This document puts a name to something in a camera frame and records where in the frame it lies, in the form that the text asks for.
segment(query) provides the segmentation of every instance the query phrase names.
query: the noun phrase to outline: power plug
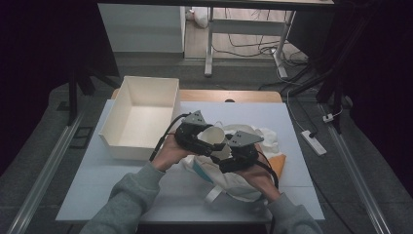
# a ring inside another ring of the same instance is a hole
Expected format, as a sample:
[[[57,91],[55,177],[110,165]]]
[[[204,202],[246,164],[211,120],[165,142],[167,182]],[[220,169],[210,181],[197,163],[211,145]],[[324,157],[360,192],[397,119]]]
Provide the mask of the power plug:
[[[322,116],[322,120],[324,121],[324,123],[328,123],[333,121],[334,117],[332,114],[327,114],[325,116]]]

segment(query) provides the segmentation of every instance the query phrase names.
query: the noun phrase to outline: white wall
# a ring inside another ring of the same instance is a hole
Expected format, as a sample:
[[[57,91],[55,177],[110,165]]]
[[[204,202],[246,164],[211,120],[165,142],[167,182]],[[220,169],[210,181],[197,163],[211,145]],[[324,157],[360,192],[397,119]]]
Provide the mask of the white wall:
[[[184,7],[98,6],[113,52],[183,52]]]

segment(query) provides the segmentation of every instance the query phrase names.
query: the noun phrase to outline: person's hand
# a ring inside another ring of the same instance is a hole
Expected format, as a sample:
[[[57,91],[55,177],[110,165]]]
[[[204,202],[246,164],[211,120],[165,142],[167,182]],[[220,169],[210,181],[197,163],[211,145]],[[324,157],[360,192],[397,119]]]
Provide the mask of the person's hand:
[[[164,172],[190,154],[194,153],[179,146],[172,133],[165,139],[161,151],[152,161],[152,164],[156,169]]]
[[[259,144],[256,143],[255,148],[262,153]],[[258,153],[258,161],[268,165],[267,160],[261,153]],[[237,171],[236,174],[242,176],[252,187],[264,194],[269,202],[273,202],[281,196],[281,193],[273,184],[271,175],[258,165],[253,165],[242,171]]]

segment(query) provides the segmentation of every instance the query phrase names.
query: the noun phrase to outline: person's right hand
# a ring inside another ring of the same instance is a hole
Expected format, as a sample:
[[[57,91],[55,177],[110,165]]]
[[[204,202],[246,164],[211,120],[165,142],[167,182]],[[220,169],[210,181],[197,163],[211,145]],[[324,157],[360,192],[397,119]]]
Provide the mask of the person's right hand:
[[[258,153],[258,161],[268,165],[267,160],[262,154],[262,149],[259,144],[255,144]],[[267,198],[269,202],[273,202],[281,196],[277,187],[273,184],[271,175],[258,165],[253,165],[242,171],[237,171],[236,174],[242,176],[251,186],[260,191]]]

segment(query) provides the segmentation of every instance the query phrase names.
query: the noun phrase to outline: forearm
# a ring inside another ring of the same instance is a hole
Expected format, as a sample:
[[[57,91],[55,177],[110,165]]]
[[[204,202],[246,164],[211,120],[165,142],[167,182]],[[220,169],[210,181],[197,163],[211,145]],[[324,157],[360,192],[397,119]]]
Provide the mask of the forearm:
[[[295,206],[282,194],[268,205],[276,220],[276,233],[322,233],[304,206]]]
[[[141,215],[158,195],[164,174],[147,164],[137,174],[125,175],[113,187],[108,203],[81,233],[134,233]]]

